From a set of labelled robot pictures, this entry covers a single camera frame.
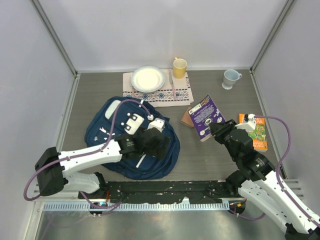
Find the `orange treehouse paperback book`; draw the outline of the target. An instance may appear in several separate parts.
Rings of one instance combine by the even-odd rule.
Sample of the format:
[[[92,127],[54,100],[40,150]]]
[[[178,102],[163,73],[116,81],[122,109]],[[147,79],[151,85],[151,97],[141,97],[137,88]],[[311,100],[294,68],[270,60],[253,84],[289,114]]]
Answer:
[[[254,131],[247,132],[249,137],[253,140],[253,147],[259,152],[266,152],[268,150],[267,135],[266,135],[266,125],[263,118],[257,118],[256,127]]]

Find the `purple paperback book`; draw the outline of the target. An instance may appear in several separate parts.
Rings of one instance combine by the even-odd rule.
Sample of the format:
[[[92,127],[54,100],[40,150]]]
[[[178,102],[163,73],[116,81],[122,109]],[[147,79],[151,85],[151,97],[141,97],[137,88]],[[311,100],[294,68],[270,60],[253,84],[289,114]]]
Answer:
[[[210,124],[220,124],[226,121],[209,95],[187,112],[201,142],[205,142],[212,136]]]

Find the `navy blue student backpack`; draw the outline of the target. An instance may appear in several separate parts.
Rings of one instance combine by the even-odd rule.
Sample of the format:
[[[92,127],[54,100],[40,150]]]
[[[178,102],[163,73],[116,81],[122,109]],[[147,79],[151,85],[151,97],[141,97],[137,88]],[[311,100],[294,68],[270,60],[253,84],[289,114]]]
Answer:
[[[131,100],[135,100],[141,104],[138,105]],[[125,103],[121,104],[116,114],[112,131],[113,135],[118,136],[125,133],[126,122],[132,118],[133,114],[144,118],[140,127],[146,129],[149,121],[147,119],[148,113],[143,108],[145,106],[155,119],[159,118],[164,121],[164,129],[162,131],[164,140],[159,143],[155,151],[149,151],[142,156],[132,159],[104,163],[103,166],[133,180],[152,180],[165,177],[177,163],[181,149],[180,141],[174,128],[169,123],[170,119],[163,116],[147,101],[138,98],[133,99],[130,96],[115,96],[107,100],[86,129],[84,136],[86,146],[93,147],[104,144],[107,141],[115,109],[122,101],[125,101]]]

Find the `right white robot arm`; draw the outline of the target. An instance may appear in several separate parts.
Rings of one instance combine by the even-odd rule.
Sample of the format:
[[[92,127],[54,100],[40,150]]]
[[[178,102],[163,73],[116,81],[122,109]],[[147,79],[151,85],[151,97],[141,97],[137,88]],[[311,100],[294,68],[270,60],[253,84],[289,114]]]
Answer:
[[[275,166],[253,146],[247,127],[234,120],[211,123],[211,134],[237,166],[226,178],[226,193],[252,202],[284,232],[287,240],[318,240],[320,217],[288,187]]]

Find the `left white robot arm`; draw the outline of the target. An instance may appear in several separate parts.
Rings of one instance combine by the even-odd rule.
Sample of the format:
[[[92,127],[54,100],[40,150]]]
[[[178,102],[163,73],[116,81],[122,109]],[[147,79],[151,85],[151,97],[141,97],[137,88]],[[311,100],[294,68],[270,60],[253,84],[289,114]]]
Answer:
[[[141,128],[135,135],[120,134],[107,143],[79,150],[57,152],[55,147],[48,148],[35,165],[39,194],[47,197],[62,190],[79,191],[100,200],[107,192],[103,176],[82,170],[143,155],[163,159],[169,142],[158,129]]]

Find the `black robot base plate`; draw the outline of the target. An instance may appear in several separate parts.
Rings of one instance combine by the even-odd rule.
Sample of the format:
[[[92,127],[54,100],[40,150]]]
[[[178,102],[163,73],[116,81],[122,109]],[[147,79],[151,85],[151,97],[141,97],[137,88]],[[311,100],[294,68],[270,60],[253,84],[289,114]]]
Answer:
[[[188,198],[191,204],[221,203],[223,199],[242,200],[224,181],[109,181],[94,193],[90,200],[109,200],[124,204],[180,204]]]

